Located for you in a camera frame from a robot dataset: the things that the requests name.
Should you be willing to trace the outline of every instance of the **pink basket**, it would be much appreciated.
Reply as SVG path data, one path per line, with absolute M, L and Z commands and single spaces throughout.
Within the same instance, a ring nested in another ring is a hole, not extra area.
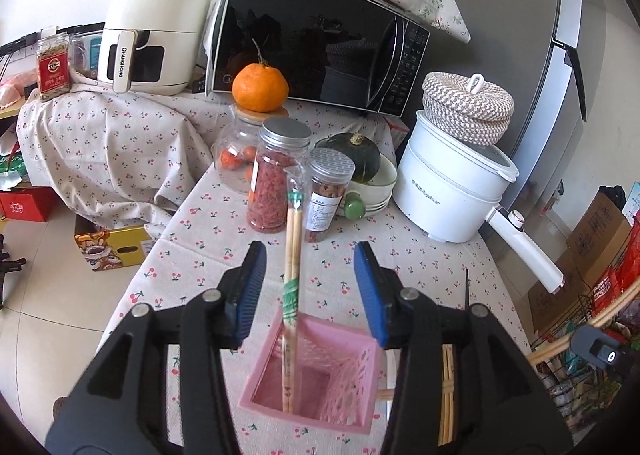
M 239 406 L 296 425 L 369 434 L 381 350 L 366 332 L 298 314 L 294 414 L 282 411 L 282 309 Z

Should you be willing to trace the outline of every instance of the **microwave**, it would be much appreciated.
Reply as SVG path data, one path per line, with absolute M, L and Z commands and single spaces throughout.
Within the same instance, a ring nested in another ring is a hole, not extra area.
M 428 38 L 383 0 L 220 0 L 205 90 L 230 92 L 258 45 L 289 98 L 400 117 Z

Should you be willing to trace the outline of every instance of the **green handle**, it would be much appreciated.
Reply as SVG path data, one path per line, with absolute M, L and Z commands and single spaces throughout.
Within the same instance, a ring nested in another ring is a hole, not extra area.
M 349 220 L 358 220 L 363 218 L 367 210 L 364 207 L 364 202 L 362 202 L 360 195 L 355 191 L 352 191 L 344 196 L 344 207 L 342 212 Z

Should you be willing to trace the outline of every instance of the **tile floor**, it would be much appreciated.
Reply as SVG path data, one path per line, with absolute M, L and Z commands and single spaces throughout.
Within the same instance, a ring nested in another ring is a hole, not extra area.
M 67 395 L 93 358 L 113 309 L 137 267 L 94 273 L 74 241 L 75 215 L 59 206 L 49 222 L 11 220 L 5 250 L 25 257 L 4 282 L 0 392 L 40 442 L 53 402 Z

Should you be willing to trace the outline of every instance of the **houndstooth pattern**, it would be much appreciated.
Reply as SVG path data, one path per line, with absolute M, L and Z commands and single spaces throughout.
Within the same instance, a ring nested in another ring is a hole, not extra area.
M 422 84 L 426 117 L 442 131 L 471 144 L 491 146 L 509 126 L 513 98 L 493 83 L 484 82 L 477 94 L 466 91 L 469 78 L 431 72 Z

